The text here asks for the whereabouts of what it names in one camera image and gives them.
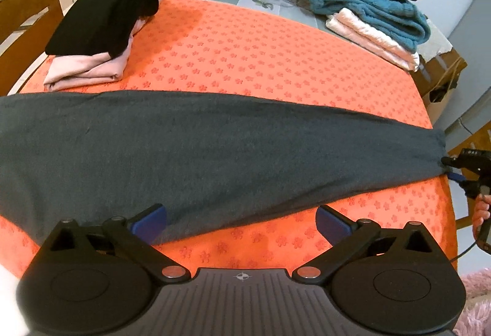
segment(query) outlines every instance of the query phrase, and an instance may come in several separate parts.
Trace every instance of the black device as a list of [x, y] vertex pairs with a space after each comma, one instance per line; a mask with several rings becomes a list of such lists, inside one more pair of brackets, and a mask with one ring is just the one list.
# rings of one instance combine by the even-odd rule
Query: black device
[[333, 248], [286, 270], [200, 268], [148, 242], [155, 205], [102, 226], [60, 221], [20, 279], [32, 336], [451, 336], [466, 292], [426, 227], [385, 229], [328, 206], [316, 226]]
[[[465, 168], [479, 176], [477, 181], [459, 182], [467, 197], [475, 199], [478, 194], [490, 194], [491, 152], [489, 150], [462, 149], [457, 157], [445, 157], [441, 162], [449, 167]], [[476, 242], [480, 249], [491, 254], [491, 219], [484, 221]]]

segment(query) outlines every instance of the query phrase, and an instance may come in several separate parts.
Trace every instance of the blue towel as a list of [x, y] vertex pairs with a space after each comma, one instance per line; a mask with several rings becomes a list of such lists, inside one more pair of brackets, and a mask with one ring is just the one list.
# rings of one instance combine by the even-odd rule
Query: blue towel
[[362, 21], [382, 31], [411, 53], [430, 38], [425, 16], [410, 3], [390, 0], [309, 0], [317, 14], [335, 14], [350, 9]]

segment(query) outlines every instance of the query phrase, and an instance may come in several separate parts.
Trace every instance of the gray plastic panel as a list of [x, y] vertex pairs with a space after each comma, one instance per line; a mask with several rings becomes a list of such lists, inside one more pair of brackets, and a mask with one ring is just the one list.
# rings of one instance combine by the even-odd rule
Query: gray plastic panel
[[[324, 290], [284, 270], [202, 269], [162, 288], [149, 310], [110, 336], [373, 336], [340, 314]], [[452, 336], [446, 331], [432, 336]]]

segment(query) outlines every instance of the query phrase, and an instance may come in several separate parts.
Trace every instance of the silver screw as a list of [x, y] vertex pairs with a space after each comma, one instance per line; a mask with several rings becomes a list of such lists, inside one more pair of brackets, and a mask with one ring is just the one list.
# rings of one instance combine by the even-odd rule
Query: silver screw
[[305, 279], [313, 279], [318, 277], [321, 274], [321, 270], [316, 267], [301, 267], [296, 272]]
[[166, 278], [180, 278], [186, 274], [186, 270], [180, 265], [169, 265], [162, 270], [162, 275]]

